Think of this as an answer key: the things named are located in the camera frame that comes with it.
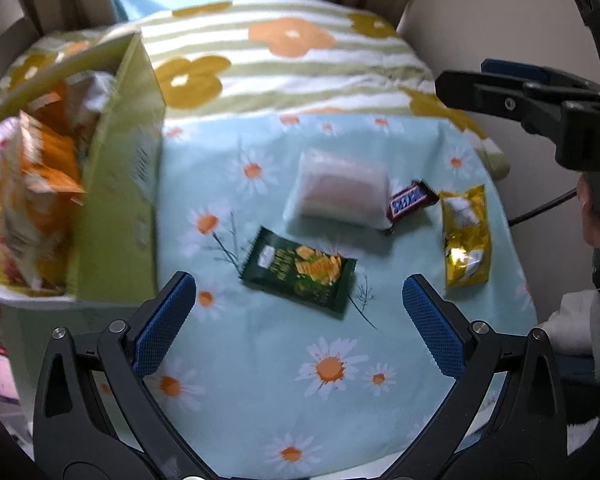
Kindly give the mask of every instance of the white wall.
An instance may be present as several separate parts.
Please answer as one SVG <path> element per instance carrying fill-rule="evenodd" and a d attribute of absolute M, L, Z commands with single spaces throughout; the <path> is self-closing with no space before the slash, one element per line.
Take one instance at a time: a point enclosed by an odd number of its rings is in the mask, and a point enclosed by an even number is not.
<path fill-rule="evenodd" d="M 493 57 L 600 82 L 594 43 L 573 0 L 414 0 L 401 31 L 436 74 L 480 70 L 482 60 Z M 509 176 L 498 184 L 510 218 L 574 187 L 577 175 L 558 167 L 549 141 L 517 123 L 477 118 L 511 162 Z M 512 229 L 541 320 L 565 292 L 592 288 L 591 251 L 580 235 L 578 211 L 573 200 Z"/>

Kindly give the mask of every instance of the light blue tablecloth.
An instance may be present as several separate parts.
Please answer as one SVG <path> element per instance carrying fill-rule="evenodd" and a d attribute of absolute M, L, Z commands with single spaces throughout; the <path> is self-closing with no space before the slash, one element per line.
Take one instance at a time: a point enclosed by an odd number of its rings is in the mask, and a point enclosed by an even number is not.
<path fill-rule="evenodd" d="M 412 273 L 422 273 L 469 320 L 517 334 L 535 324 L 496 189 L 446 121 L 341 114 L 283 124 L 262 116 L 192 121 L 176 134 L 165 139 L 162 156 L 159 281 L 186 270 L 198 297 L 147 384 L 219 474 L 323 474 L 414 439 L 453 381 L 437 369 L 402 306 L 402 282 Z M 381 163 L 396 189 L 412 179 L 448 190 L 484 183 L 493 239 L 489 282 L 445 293 L 440 205 L 405 219 L 389 237 L 315 219 L 288 229 L 282 211 L 299 155 L 310 146 Z M 343 320 L 240 282 L 237 266 L 261 224 L 358 259 L 355 306 Z"/>

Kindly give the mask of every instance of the snickers bar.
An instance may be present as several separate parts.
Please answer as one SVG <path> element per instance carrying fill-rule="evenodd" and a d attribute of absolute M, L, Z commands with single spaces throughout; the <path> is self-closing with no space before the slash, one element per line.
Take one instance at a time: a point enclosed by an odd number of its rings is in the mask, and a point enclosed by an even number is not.
<path fill-rule="evenodd" d="M 437 201 L 437 194 L 427 184 L 421 180 L 414 181 L 408 188 L 391 197 L 386 216 L 395 223 L 410 212 L 433 205 Z"/>

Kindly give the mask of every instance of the green cardboard box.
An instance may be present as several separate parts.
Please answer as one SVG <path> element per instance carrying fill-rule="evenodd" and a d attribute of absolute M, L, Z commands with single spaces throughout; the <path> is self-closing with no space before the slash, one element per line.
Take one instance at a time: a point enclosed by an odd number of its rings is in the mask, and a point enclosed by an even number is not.
<path fill-rule="evenodd" d="M 116 77 L 84 167 L 86 195 L 74 225 L 65 299 L 139 304 L 157 292 L 154 203 L 165 113 L 141 36 L 114 38 L 39 70 L 7 94 L 0 121 L 83 70 Z M 0 268 L 1 288 L 7 296 L 31 294 L 6 286 Z"/>

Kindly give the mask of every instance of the green snack package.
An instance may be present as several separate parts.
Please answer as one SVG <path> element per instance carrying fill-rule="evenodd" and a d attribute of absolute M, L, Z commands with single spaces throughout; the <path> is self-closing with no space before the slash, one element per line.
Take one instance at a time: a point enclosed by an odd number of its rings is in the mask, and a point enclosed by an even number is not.
<path fill-rule="evenodd" d="M 343 314 L 356 261 L 260 228 L 240 277 L 247 283 Z"/>

